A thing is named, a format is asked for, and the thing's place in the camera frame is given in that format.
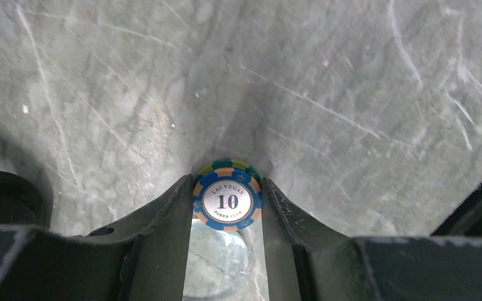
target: marble surface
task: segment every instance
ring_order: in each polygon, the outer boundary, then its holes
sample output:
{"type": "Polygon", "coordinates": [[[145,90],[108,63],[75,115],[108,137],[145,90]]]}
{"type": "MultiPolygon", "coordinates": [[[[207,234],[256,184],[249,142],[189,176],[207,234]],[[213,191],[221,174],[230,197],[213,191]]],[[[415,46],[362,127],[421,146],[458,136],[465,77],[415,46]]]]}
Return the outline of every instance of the marble surface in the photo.
{"type": "Polygon", "coordinates": [[[0,0],[0,170],[53,231],[226,156],[347,235],[428,234],[482,180],[482,0],[0,0]]]}

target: number 10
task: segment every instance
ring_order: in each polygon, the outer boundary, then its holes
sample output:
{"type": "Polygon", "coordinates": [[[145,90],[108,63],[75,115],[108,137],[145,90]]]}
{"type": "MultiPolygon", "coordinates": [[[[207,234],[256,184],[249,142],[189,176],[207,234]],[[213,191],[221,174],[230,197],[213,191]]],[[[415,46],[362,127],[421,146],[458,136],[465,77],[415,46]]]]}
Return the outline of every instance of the number 10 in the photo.
{"type": "MultiPolygon", "coordinates": [[[[219,209],[226,209],[224,207],[224,194],[219,196],[219,202],[220,202],[219,209]]],[[[239,202],[237,200],[237,196],[231,195],[228,197],[228,207],[230,207],[230,209],[237,208],[238,203],[239,202]]]]}

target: poker chip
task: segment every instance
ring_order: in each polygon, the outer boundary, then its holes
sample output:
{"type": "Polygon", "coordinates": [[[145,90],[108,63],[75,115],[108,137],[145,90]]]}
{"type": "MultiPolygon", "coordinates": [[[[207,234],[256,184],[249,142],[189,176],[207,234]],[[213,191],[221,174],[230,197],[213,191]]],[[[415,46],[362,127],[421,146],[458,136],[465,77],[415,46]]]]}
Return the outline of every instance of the poker chip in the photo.
{"type": "Polygon", "coordinates": [[[198,182],[204,175],[214,171],[215,169],[219,168],[225,168],[225,167],[233,167],[236,169],[240,169],[242,171],[245,171],[249,173],[254,179],[260,183],[261,182],[261,176],[259,173],[252,167],[250,164],[246,163],[245,161],[241,161],[238,159],[231,159],[231,158],[226,158],[226,159],[220,159],[220,160],[215,160],[206,167],[204,167],[197,175],[196,181],[198,182]]]}
{"type": "Polygon", "coordinates": [[[241,230],[261,215],[261,187],[247,171],[212,169],[195,184],[193,208],[197,217],[213,229],[241,230]]]}

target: dark gray bracket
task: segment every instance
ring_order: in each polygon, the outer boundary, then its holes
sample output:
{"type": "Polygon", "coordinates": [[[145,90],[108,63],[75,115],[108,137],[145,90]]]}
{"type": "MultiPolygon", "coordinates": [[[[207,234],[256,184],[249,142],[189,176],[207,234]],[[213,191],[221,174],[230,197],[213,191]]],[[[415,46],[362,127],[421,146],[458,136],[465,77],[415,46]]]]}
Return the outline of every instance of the dark gray bracket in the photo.
{"type": "MultiPolygon", "coordinates": [[[[88,236],[0,224],[0,300],[181,300],[192,190],[193,177],[183,176],[88,236]]],[[[262,180],[262,195],[271,300],[482,301],[482,238],[349,238],[298,208],[270,179],[262,180]]],[[[450,223],[471,228],[464,213],[450,223]]],[[[482,214],[471,216],[482,224],[482,214]]]]}

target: white chip center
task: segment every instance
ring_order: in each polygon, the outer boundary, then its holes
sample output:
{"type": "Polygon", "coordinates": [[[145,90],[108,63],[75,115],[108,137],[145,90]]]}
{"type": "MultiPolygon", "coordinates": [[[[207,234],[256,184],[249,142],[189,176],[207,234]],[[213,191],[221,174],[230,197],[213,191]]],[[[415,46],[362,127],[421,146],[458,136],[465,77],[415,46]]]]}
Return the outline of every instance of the white chip center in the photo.
{"type": "Polygon", "coordinates": [[[249,190],[235,181],[224,180],[210,185],[204,192],[204,209],[218,221],[226,223],[242,219],[252,207],[249,190]]]}

